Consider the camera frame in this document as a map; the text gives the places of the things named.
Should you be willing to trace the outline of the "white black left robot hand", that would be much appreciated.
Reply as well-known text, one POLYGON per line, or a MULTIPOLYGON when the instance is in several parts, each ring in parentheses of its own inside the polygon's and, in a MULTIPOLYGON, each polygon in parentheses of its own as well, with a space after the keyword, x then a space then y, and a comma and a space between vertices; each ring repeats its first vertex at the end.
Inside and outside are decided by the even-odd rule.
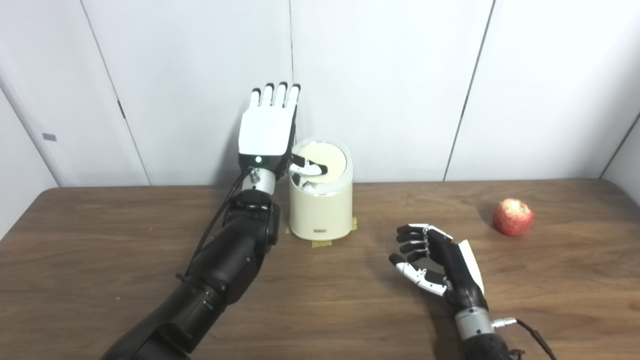
POLYGON ((276 180, 290 170, 303 176, 328 173, 326 165, 293 153, 297 131, 297 105, 301 86, 266 84, 251 91, 238 133, 238 164, 273 173, 276 180))

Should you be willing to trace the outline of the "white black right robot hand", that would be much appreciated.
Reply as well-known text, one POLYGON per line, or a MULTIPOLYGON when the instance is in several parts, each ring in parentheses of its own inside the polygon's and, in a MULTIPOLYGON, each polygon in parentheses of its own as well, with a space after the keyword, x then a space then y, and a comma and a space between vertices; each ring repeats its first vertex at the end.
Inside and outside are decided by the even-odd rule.
POLYGON ((489 310, 482 274, 467 240, 430 224, 405 224, 397 228, 400 254, 391 264, 419 289, 441 296, 454 313, 471 308, 489 310))

